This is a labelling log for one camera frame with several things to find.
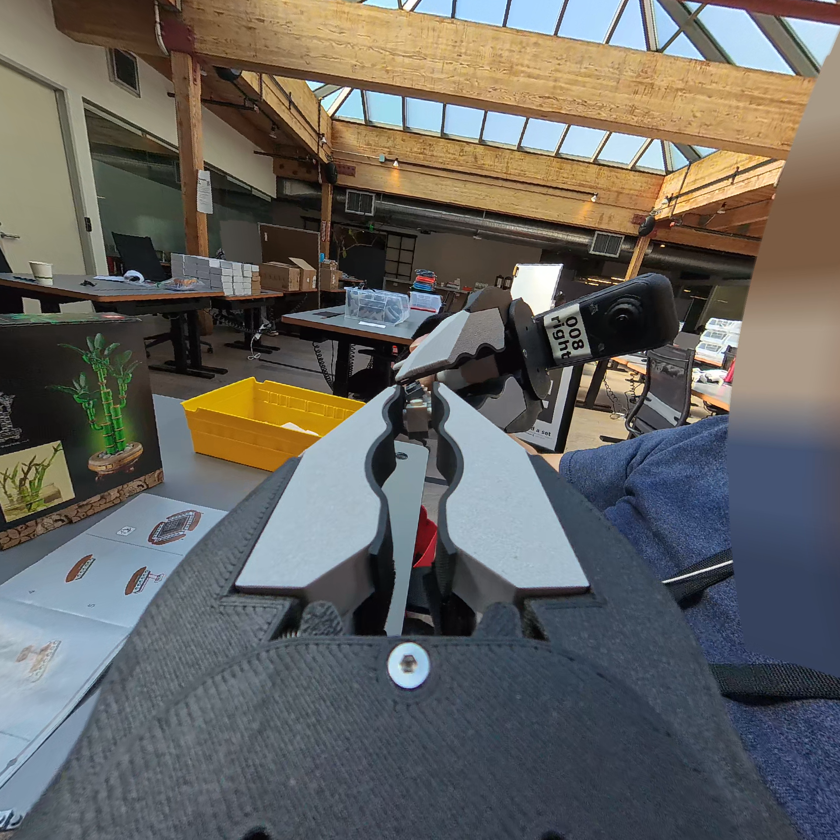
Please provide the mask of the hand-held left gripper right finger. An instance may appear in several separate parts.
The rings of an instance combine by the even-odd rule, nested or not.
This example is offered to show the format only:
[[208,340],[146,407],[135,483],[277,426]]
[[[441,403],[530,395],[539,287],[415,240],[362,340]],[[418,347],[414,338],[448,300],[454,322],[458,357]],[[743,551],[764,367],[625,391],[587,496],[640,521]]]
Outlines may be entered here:
[[434,386],[432,408],[448,482],[434,562],[442,600],[455,596],[484,613],[497,602],[588,592],[526,450],[445,385]]

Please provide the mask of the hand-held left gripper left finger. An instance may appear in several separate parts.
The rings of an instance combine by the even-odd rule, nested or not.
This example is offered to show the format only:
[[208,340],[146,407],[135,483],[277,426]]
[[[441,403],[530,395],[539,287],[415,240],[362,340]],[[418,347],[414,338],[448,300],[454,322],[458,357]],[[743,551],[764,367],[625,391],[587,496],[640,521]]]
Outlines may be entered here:
[[405,600],[404,390],[385,388],[312,444],[238,574],[239,593],[328,602],[357,634],[396,631]]

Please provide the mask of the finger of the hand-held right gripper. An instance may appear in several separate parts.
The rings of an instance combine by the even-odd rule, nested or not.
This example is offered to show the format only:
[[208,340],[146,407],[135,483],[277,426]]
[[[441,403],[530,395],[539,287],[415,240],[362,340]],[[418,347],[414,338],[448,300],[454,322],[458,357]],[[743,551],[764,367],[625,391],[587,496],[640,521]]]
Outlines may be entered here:
[[497,395],[503,389],[506,379],[507,376],[500,373],[495,361],[468,361],[457,368],[435,373],[432,392],[440,385],[461,397]]
[[[499,366],[497,357],[506,343],[505,327],[498,308],[457,312],[424,336],[395,369],[395,383],[418,382],[468,361],[495,361]],[[509,375],[504,375],[507,376],[504,385],[507,385]]]

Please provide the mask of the grey lego assembly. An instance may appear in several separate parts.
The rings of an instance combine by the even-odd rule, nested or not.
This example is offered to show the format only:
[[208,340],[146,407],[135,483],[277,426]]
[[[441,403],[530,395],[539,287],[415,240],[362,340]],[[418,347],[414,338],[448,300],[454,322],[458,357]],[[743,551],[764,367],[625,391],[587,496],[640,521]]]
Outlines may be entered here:
[[406,385],[404,394],[406,398],[403,412],[405,434],[410,441],[426,446],[432,415],[432,396],[418,382]]

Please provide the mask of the person's right forearm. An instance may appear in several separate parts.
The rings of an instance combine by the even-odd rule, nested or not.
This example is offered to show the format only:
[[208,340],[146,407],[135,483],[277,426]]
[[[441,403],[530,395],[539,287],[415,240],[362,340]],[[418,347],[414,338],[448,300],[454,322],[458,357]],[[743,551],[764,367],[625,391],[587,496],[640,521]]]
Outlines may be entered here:
[[563,456],[562,453],[543,453],[542,451],[537,450],[529,443],[520,439],[520,437],[515,434],[509,434],[508,436],[513,440],[514,443],[524,448],[529,455],[541,457],[553,469],[555,469],[556,471],[560,471],[560,462]]

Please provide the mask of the lego instruction booklet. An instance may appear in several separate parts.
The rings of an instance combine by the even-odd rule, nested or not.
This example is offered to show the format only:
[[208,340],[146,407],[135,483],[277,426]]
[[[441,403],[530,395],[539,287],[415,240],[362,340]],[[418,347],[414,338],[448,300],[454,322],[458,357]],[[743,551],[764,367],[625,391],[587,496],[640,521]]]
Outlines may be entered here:
[[1,587],[1,779],[75,710],[226,511],[142,494]]

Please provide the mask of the lego set box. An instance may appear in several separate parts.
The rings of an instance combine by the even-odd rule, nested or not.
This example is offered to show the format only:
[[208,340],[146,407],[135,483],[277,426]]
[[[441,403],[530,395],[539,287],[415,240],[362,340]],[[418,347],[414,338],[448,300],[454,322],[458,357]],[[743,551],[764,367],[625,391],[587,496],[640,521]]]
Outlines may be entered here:
[[4,314],[1,426],[2,550],[160,485],[140,318]]

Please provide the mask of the clear plastic bin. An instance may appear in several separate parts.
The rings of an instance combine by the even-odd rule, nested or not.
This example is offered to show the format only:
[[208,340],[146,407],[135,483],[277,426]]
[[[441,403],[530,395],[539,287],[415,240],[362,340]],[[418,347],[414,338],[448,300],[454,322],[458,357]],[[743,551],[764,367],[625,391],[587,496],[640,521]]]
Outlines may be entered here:
[[410,298],[399,292],[347,287],[344,317],[358,322],[396,325],[411,313]]

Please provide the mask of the black office chair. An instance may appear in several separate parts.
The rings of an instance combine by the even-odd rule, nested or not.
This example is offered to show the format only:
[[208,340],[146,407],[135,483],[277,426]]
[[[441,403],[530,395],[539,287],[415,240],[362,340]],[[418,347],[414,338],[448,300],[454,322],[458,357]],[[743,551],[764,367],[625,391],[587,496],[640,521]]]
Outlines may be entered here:
[[112,232],[112,239],[126,270],[136,271],[151,282],[170,278],[150,237]]
[[686,425],[695,351],[668,344],[646,353],[642,395],[625,419],[629,438]]

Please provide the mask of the black framed marker sign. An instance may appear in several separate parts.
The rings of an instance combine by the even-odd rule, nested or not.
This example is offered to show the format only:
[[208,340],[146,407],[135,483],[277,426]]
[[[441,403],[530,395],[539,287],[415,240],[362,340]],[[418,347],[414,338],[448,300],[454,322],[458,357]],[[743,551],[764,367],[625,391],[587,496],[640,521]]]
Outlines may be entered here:
[[[560,288],[561,264],[516,264],[512,271],[511,295],[528,303],[534,314],[541,314],[571,301]],[[544,454],[561,454],[567,444],[571,419],[581,384],[583,366],[566,367],[550,373],[549,396],[535,424],[515,435],[520,442]]]

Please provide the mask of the stack of clear containers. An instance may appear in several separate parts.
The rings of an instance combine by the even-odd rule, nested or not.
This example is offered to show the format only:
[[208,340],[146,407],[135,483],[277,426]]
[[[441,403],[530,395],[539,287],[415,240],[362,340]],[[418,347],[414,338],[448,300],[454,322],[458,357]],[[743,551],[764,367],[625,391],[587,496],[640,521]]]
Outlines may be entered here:
[[742,321],[709,318],[696,346],[696,357],[709,364],[722,365],[729,348],[737,348]]

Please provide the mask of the grey office desk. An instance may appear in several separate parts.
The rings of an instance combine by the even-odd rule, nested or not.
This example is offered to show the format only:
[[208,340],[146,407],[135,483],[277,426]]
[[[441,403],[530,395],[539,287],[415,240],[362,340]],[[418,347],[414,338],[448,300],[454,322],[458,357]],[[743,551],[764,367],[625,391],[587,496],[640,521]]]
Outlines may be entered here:
[[347,318],[344,307],[289,313],[282,321],[299,327],[300,336],[312,343],[336,342],[333,355],[332,393],[367,403],[392,384],[392,366],[405,357],[414,339],[448,316],[411,310],[399,324],[374,323]]
[[31,276],[1,275],[1,313],[17,313],[23,300],[37,300],[47,312],[57,312],[60,303],[86,301],[96,312],[115,312],[124,316],[170,316],[169,337],[174,359],[154,364],[154,371],[168,371],[211,380],[225,369],[203,363],[197,313],[228,305],[231,309],[256,309],[272,305],[281,292],[260,292],[249,296],[228,296],[219,290],[190,287],[173,290],[162,284],[140,284],[106,280],[92,276],[55,275],[51,285],[39,284]]

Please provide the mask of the yellow plastic bin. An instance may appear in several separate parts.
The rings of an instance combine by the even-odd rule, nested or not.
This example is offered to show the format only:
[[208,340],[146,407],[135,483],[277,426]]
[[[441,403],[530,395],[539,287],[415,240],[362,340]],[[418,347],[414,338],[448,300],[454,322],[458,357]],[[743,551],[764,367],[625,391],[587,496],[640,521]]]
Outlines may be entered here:
[[254,377],[182,403],[196,453],[266,471],[300,456],[362,406]]

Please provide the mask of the person's blue shirt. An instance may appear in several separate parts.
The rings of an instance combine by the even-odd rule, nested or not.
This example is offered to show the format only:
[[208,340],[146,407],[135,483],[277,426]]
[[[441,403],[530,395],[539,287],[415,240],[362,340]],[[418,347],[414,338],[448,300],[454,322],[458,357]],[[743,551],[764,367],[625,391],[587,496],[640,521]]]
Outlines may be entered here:
[[[729,415],[567,452],[560,476],[661,581],[731,558]],[[833,699],[724,700],[731,724],[802,838],[839,835],[839,706]]]

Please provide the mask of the stack of white boxes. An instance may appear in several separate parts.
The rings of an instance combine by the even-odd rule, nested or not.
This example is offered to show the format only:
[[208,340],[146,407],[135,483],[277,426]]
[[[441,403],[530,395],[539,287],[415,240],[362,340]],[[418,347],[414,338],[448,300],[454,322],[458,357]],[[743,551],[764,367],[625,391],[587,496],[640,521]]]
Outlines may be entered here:
[[172,288],[222,291],[229,297],[261,292],[258,265],[172,252],[170,269]]

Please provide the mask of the white door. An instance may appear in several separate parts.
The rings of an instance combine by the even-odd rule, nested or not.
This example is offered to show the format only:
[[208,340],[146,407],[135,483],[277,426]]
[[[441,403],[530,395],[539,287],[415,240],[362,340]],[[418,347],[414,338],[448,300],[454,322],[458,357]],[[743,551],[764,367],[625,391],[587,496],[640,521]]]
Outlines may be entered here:
[[51,264],[59,275],[87,271],[65,105],[57,89],[2,65],[2,251],[21,275],[32,261]]

